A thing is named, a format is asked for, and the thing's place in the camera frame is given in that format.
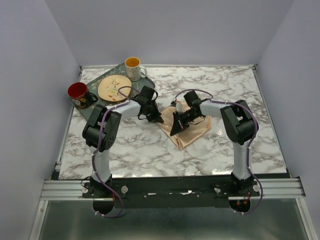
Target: mug handle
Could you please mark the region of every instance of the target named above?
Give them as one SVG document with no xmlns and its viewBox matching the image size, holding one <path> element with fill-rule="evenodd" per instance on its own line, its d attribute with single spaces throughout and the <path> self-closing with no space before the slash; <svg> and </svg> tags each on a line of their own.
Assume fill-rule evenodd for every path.
<svg viewBox="0 0 320 240">
<path fill-rule="evenodd" d="M 93 98 L 92 100 L 93 103 L 98 102 L 98 97 L 95 94 L 93 94 L 92 92 L 88 92 L 88 95 Z"/>
<path fill-rule="evenodd" d="M 140 68 L 144 70 L 144 73 L 141 72 L 141 77 L 145 78 L 147 76 L 147 69 L 145 66 L 141 66 L 141 65 L 140 65 Z"/>
</svg>

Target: red mug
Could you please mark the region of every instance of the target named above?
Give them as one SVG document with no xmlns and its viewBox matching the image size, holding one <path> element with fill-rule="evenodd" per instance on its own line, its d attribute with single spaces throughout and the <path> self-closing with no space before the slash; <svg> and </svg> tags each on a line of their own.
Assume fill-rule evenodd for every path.
<svg viewBox="0 0 320 240">
<path fill-rule="evenodd" d="M 76 82 L 68 88 L 68 95 L 80 109 L 86 109 L 98 101 L 98 97 L 89 92 L 87 85 Z"/>
</svg>

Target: white wall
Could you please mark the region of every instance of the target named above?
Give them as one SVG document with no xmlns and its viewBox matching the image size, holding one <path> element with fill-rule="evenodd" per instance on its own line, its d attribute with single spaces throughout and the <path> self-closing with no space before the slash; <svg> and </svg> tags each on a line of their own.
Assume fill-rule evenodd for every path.
<svg viewBox="0 0 320 240">
<path fill-rule="evenodd" d="M 295 0 L 258 64 L 288 169 L 300 176 L 320 236 L 320 1 Z"/>
<path fill-rule="evenodd" d="M 46 0 L 82 66 L 256 64 L 293 0 Z"/>
<path fill-rule="evenodd" d="M 26 240 L 79 67 L 43 0 L 0 7 L 0 239 Z"/>
</svg>

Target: mug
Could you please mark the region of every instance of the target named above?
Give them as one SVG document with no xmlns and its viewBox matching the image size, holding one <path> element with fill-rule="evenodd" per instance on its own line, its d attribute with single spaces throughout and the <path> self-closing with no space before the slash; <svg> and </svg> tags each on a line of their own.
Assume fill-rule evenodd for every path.
<svg viewBox="0 0 320 240">
<path fill-rule="evenodd" d="M 145 78 L 147 76 L 147 69 L 145 66 L 140 65 L 140 59 L 137 57 L 129 57 L 124 62 L 126 68 L 126 75 L 131 80 L 131 82 L 136 82 L 140 78 Z"/>
<path fill-rule="evenodd" d="M 87 85 L 76 82 L 68 88 L 68 95 L 80 109 L 86 109 L 98 101 L 98 97 L 89 92 Z"/>
</svg>

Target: metal frame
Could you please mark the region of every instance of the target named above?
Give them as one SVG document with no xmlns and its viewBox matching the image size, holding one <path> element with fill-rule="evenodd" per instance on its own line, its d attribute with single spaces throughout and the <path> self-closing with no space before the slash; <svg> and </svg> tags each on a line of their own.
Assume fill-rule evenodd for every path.
<svg viewBox="0 0 320 240">
<path fill-rule="evenodd" d="M 99 65 L 99 66 L 81 66 L 78 81 L 81 80 L 83 69 L 95 69 L 95 68 L 112 68 L 116 65 Z M 145 64 L 147 67 L 223 67 L 229 65 L 175 65 L 175 64 Z M 270 116 L 261 86 L 258 80 L 255 65 L 249 65 L 253 71 L 256 83 L 258 85 L 260 94 L 262 96 L 263 103 L 265 105 L 268 117 L 270 119 L 271 127 L 274 132 L 276 141 L 279 145 L 272 118 Z M 56 161 L 55 171 L 60 171 L 61 160 L 63 157 L 63 151 L 65 143 L 68 137 L 69 127 L 73 115 L 74 108 L 70 110 L 67 126 L 64 131 L 64 137 L 61 143 L 59 154 Z M 82 186 L 80 180 L 47 180 L 43 184 L 39 205 L 36 211 L 35 219 L 30 232 L 29 240 L 38 240 L 41 234 L 42 225 L 44 223 L 47 207 L 49 201 L 112 201 L 112 198 L 82 198 Z M 307 232 L 307 236 L 310 240 L 318 240 L 316 231 L 312 224 L 304 197 L 305 192 L 302 183 L 299 178 L 274 178 L 274 179 L 261 179 L 262 187 L 264 190 L 264 199 L 296 199 L 297 206 Z M 242 197 L 229 197 L 229 200 L 238 200 Z"/>
</svg>

